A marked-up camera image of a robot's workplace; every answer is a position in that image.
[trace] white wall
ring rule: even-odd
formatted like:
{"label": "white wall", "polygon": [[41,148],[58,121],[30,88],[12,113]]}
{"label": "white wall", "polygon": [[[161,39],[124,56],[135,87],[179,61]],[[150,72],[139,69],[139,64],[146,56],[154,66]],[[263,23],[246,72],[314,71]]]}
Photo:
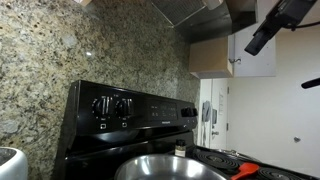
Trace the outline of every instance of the white wall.
{"label": "white wall", "polygon": [[276,43],[277,77],[229,80],[227,147],[320,177],[320,86],[300,86],[320,77],[320,29],[281,33]]}

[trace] white container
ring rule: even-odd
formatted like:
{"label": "white container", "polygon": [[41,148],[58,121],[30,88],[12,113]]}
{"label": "white container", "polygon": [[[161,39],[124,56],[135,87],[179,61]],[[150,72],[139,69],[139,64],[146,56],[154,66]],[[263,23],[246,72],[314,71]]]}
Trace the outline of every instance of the white container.
{"label": "white container", "polygon": [[28,179],[28,161],[22,151],[9,147],[0,147],[0,179]]}

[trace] small jar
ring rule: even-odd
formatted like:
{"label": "small jar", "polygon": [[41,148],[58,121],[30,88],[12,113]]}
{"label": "small jar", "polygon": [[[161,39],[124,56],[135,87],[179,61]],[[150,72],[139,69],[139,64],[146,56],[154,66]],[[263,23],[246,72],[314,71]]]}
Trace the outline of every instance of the small jar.
{"label": "small jar", "polygon": [[185,157],[186,156],[186,141],[183,139],[176,140],[176,148],[174,154],[176,156]]}

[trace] control panel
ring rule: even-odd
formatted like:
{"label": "control panel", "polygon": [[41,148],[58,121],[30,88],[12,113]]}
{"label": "control panel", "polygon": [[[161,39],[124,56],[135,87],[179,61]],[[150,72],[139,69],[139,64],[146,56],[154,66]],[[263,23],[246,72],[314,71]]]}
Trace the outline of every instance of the control panel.
{"label": "control panel", "polygon": [[67,103],[76,117],[76,134],[91,135],[128,129],[197,125],[190,102],[120,89],[88,81],[74,82]]}

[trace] black appliance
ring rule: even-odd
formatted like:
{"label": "black appliance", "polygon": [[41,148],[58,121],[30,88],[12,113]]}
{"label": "black appliance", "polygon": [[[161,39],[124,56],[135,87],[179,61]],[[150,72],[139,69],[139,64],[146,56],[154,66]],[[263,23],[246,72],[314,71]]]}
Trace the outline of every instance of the black appliance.
{"label": "black appliance", "polygon": [[113,179],[133,157],[174,154],[176,139],[186,141],[187,158],[229,177],[243,162],[254,162],[260,169],[247,179],[318,179],[236,152],[196,146],[192,129],[197,115],[190,102],[76,81],[69,91],[52,179]]}

